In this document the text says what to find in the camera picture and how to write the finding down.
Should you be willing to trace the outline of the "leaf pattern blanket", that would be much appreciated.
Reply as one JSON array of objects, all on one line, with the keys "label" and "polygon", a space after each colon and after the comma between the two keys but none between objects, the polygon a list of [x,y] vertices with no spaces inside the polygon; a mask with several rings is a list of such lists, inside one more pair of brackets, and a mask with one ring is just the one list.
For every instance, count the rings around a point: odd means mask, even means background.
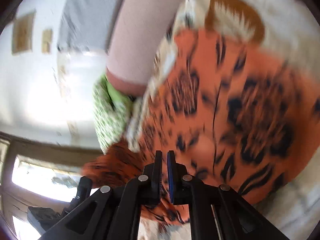
[{"label": "leaf pattern blanket", "polygon": [[[185,30],[213,31],[254,46],[319,84],[319,24],[301,0],[184,0],[155,54],[147,90],[127,132],[129,149],[138,152],[138,136],[154,97],[172,70]],[[289,239],[307,239],[319,222],[319,147],[291,181],[255,204]]]}]

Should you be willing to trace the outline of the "green checkered folded quilt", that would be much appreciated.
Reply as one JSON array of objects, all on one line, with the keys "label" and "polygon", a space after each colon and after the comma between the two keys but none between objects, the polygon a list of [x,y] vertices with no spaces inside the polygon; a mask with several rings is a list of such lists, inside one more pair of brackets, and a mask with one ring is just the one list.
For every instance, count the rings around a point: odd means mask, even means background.
[{"label": "green checkered folded quilt", "polygon": [[94,126],[101,150],[119,142],[131,117],[130,96],[117,91],[102,75],[94,85]]}]

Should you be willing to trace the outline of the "grey pillow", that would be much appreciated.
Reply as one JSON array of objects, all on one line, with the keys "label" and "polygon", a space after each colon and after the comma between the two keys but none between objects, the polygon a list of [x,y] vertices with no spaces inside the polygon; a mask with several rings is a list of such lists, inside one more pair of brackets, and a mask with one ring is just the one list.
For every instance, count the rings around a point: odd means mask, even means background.
[{"label": "grey pillow", "polygon": [[108,51],[123,0],[66,0],[58,51]]}]

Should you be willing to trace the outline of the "stained glass door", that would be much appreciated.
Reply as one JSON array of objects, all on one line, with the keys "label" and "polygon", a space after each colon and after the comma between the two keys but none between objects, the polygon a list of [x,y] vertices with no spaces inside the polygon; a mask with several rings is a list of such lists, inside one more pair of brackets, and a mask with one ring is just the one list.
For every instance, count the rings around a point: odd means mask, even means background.
[{"label": "stained glass door", "polygon": [[81,167],[98,149],[47,144],[1,133],[1,218],[18,239],[39,239],[29,206],[61,213],[76,196]]}]

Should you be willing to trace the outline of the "orange floral garment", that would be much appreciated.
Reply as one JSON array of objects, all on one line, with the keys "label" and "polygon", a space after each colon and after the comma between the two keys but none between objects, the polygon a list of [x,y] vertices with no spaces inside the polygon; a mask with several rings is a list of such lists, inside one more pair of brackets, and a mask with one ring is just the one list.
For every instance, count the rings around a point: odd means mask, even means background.
[{"label": "orange floral garment", "polygon": [[139,151],[120,141],[83,175],[119,187],[172,150],[189,174],[250,204],[294,179],[319,147],[319,84],[213,31],[185,30],[175,43],[172,70],[146,100]]}]

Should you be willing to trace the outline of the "beige wall switch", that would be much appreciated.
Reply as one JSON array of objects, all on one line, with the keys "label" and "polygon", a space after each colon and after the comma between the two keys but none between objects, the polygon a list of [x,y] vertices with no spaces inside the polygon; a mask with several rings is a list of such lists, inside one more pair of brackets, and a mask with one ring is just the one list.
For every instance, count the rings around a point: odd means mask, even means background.
[{"label": "beige wall switch", "polygon": [[42,32],[42,42],[41,42],[41,51],[43,54],[51,53],[52,40],[53,40],[53,30],[45,29]]}]

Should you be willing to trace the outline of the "pink bolster pillow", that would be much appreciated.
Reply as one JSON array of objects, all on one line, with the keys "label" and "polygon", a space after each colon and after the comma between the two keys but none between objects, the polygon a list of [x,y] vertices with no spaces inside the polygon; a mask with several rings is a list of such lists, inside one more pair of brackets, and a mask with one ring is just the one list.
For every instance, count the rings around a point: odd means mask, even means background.
[{"label": "pink bolster pillow", "polygon": [[106,62],[111,85],[125,95],[142,96],[153,59],[184,0],[123,0]]}]

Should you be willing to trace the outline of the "wall plaque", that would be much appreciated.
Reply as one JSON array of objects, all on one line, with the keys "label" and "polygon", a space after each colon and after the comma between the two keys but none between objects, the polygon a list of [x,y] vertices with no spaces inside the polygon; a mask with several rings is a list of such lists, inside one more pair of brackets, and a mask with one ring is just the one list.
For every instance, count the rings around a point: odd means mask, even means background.
[{"label": "wall plaque", "polygon": [[14,21],[11,43],[12,55],[32,50],[32,36],[35,15],[36,11],[32,11]]}]

